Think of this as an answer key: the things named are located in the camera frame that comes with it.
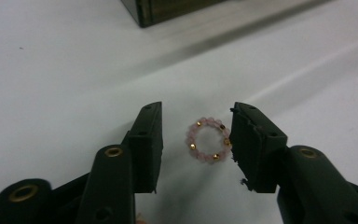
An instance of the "beaded bracelet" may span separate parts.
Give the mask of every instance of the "beaded bracelet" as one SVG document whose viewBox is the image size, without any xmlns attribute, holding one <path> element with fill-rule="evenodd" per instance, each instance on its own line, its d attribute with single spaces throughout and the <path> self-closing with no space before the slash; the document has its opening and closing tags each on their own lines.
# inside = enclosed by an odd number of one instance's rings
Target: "beaded bracelet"
<svg viewBox="0 0 358 224">
<path fill-rule="evenodd" d="M 221 131 L 222 135 L 224 136 L 223 150 L 214 154 L 205 154 L 197 149 L 196 136 L 200 128 L 202 128 L 203 126 L 213 127 Z M 229 154 L 232 149 L 231 142 L 229 141 L 230 130 L 222 124 L 222 121 L 220 119 L 201 118 L 195 124 L 192 124 L 189 129 L 190 130 L 187 134 L 186 143 L 191 150 L 191 154 L 199 161 L 221 161 L 227 156 L 227 154 Z"/>
</svg>

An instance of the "white table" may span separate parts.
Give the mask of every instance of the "white table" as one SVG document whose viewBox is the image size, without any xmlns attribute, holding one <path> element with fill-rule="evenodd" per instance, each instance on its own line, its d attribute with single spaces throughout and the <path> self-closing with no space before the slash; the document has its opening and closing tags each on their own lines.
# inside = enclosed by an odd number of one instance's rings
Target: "white table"
<svg viewBox="0 0 358 224">
<path fill-rule="evenodd" d="M 228 1 L 140 29 L 118 0 L 0 1 L 0 191 L 85 174 L 156 101 L 158 194 L 136 198 L 151 224 L 282 223 L 276 195 L 240 185 L 233 161 L 188 154 L 187 126 L 230 126 L 236 101 L 358 184 L 358 1 L 282 13 L 295 2 Z"/>
</svg>

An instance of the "gold bead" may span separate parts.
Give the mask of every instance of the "gold bead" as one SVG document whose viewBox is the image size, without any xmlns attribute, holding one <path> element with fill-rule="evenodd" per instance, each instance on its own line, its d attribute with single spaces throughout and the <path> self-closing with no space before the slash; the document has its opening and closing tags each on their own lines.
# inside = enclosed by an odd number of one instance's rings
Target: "gold bead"
<svg viewBox="0 0 358 224">
<path fill-rule="evenodd" d="M 214 155 L 213 155 L 213 160 L 214 160 L 214 161 L 218 161 L 219 159 L 220 159 L 219 154 L 214 154 Z"/>
<path fill-rule="evenodd" d="M 229 141 L 229 138 L 225 138 L 224 143 L 226 146 L 231 145 L 231 142 Z"/>
</svg>

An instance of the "pink beaded bracelet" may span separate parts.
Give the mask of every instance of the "pink beaded bracelet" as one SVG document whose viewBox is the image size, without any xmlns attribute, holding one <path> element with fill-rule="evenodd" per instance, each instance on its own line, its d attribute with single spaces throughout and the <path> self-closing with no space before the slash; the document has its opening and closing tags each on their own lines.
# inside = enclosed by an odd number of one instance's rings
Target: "pink beaded bracelet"
<svg viewBox="0 0 358 224">
<path fill-rule="evenodd" d="M 203 126 L 210 126 L 221 131 L 222 135 L 224 136 L 223 150 L 215 154 L 205 154 L 197 149 L 196 135 L 200 130 L 200 128 L 202 128 Z M 229 141 L 229 134 L 230 134 L 230 130 L 226 128 L 225 125 L 222 124 L 222 121 L 220 119 L 201 118 L 195 124 L 192 124 L 190 126 L 190 131 L 187 134 L 186 143 L 190 147 L 191 154 L 194 157 L 196 157 L 199 161 L 208 161 L 208 162 L 221 161 L 227 156 L 227 154 L 229 154 L 229 152 L 232 149 L 231 142 Z"/>
</svg>

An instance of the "beaded ring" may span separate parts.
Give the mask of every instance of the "beaded ring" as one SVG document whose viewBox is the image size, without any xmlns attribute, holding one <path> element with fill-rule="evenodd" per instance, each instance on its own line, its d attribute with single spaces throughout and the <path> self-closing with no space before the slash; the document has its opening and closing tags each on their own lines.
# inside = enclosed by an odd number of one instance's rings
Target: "beaded ring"
<svg viewBox="0 0 358 224">
<path fill-rule="evenodd" d="M 210 126 L 220 130 L 220 132 L 224 136 L 223 149 L 221 151 L 214 154 L 205 154 L 197 149 L 196 136 L 200 128 L 202 128 L 203 126 Z M 227 156 L 227 154 L 232 149 L 231 142 L 229 141 L 230 130 L 226 128 L 225 125 L 222 124 L 222 121 L 220 119 L 201 118 L 195 124 L 192 124 L 189 129 L 190 131 L 187 134 L 186 143 L 191 150 L 191 154 L 199 161 L 208 161 L 208 162 L 221 161 Z"/>
</svg>

